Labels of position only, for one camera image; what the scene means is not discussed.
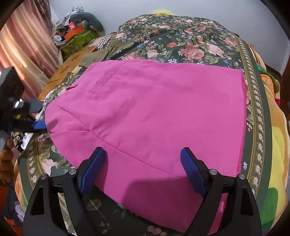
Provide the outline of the person's left hand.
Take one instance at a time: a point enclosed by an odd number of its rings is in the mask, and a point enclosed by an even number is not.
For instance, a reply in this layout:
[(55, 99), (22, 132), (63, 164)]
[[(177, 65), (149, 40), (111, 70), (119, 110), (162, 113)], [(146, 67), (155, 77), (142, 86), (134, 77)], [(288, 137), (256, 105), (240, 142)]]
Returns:
[(12, 149), (14, 147), (13, 141), (9, 138), (7, 139), (6, 148), (1, 150), (1, 165), (0, 165), (0, 181), (1, 185), (7, 185), (13, 180), (14, 177), (14, 165), (13, 157), (14, 154)]

